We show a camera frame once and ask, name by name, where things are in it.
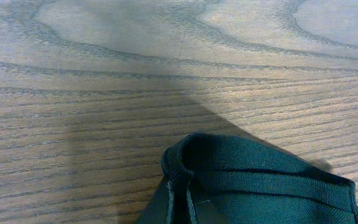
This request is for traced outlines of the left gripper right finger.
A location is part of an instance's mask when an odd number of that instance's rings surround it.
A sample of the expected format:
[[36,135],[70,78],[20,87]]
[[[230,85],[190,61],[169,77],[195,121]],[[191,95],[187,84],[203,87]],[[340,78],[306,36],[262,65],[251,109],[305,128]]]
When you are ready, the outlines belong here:
[[186,192],[188,214],[191,224],[228,224],[209,196],[203,191],[188,189]]

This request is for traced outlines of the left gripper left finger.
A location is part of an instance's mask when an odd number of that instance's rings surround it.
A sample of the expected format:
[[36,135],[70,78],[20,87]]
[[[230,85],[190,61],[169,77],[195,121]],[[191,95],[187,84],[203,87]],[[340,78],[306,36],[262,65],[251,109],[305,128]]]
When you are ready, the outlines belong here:
[[137,224],[172,224],[174,205],[175,194],[170,181],[164,177],[142,211]]

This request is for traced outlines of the black polo shirt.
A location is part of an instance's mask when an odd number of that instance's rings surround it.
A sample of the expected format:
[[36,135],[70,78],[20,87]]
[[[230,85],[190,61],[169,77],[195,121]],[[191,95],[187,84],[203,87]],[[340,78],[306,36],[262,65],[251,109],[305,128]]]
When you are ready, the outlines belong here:
[[180,223],[190,223],[188,189],[207,194],[228,223],[358,223],[352,180],[250,139],[191,134],[161,165]]

